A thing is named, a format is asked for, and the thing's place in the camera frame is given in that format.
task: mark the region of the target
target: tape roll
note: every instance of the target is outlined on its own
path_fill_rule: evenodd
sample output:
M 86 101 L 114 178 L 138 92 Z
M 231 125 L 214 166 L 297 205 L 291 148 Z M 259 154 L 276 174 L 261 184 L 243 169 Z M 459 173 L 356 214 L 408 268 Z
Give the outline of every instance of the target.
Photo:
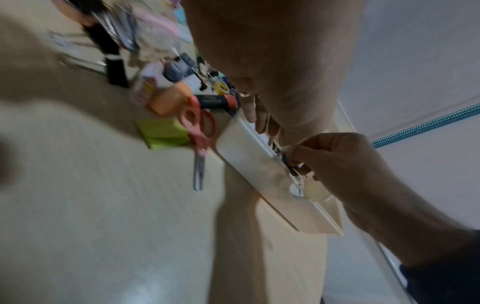
M 229 87 L 222 80 L 215 81 L 211 88 L 217 95 L 228 95 L 230 93 Z

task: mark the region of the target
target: scissors blade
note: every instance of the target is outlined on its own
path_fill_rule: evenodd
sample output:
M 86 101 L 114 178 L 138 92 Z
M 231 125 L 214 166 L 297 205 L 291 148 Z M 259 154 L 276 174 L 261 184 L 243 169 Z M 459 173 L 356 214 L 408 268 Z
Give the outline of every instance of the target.
M 193 174 L 193 189 L 201 191 L 204 187 L 205 157 L 195 154 L 195 168 Z

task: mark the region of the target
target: white wall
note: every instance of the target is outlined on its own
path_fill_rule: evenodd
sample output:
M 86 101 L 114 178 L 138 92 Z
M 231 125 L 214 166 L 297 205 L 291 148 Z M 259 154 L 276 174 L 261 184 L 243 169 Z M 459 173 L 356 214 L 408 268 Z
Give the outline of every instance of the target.
M 480 103 L 480 2 L 370 0 L 339 101 L 371 140 Z M 379 149 L 441 210 L 480 227 L 480 116 Z M 324 297 L 408 303 L 371 239 L 345 223 L 330 238 Z

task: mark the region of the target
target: teal strip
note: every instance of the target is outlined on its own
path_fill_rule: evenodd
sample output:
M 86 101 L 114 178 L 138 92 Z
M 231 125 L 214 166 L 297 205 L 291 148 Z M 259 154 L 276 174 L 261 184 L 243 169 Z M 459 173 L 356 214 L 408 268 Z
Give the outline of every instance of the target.
M 459 121 L 477 114 L 480 114 L 480 104 L 468 107 L 460 111 L 456 111 L 454 113 L 451 113 L 451 114 L 442 116 L 440 118 L 431 120 L 429 122 L 426 122 L 424 124 L 418 125 L 416 127 L 409 128 L 404 131 L 392 134 L 390 136 L 377 139 L 375 141 L 372 141 L 371 144 L 375 148 L 383 147 L 391 143 L 400 141 L 402 139 L 412 137 L 421 133 L 425 133 L 426 131 L 436 129 L 441 126 L 445 126 L 455 121 Z

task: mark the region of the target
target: metal tool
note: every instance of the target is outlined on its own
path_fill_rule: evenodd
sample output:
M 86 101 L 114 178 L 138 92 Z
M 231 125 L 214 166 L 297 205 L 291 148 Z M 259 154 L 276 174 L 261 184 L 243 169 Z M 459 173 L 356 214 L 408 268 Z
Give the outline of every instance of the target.
M 205 132 L 204 117 L 210 120 L 209 132 Z M 215 118 L 208 110 L 187 107 L 182 110 L 178 120 L 189 131 L 190 139 L 195 144 L 193 189 L 200 191 L 203 189 L 204 182 L 205 155 L 217 131 Z

